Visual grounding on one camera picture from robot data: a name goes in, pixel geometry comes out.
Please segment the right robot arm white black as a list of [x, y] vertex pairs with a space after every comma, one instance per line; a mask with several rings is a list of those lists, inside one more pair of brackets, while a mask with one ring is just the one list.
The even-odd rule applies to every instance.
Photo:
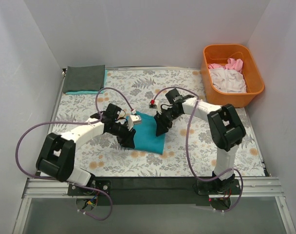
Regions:
[[239, 181], [235, 179], [235, 156], [246, 135], [246, 130], [233, 105], [209, 104], [194, 95], [182, 96], [177, 88], [166, 93], [169, 104], [152, 99], [150, 108], [156, 109], [156, 136], [167, 133], [173, 121], [182, 115], [197, 117], [209, 124], [211, 138], [217, 147], [216, 165], [212, 176], [196, 177], [196, 190], [200, 195], [239, 193]]

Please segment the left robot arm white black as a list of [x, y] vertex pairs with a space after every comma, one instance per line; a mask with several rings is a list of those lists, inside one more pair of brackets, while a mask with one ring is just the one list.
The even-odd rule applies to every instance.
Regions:
[[75, 165], [75, 153], [81, 146], [94, 137], [109, 133], [117, 138], [120, 146], [135, 148], [135, 124], [141, 123], [141, 117], [135, 112], [124, 123], [121, 120], [122, 109], [109, 104], [105, 111], [95, 113], [83, 124], [57, 135], [46, 136], [36, 162], [36, 169], [60, 181], [79, 185], [80, 191], [91, 195], [96, 189], [95, 176]]

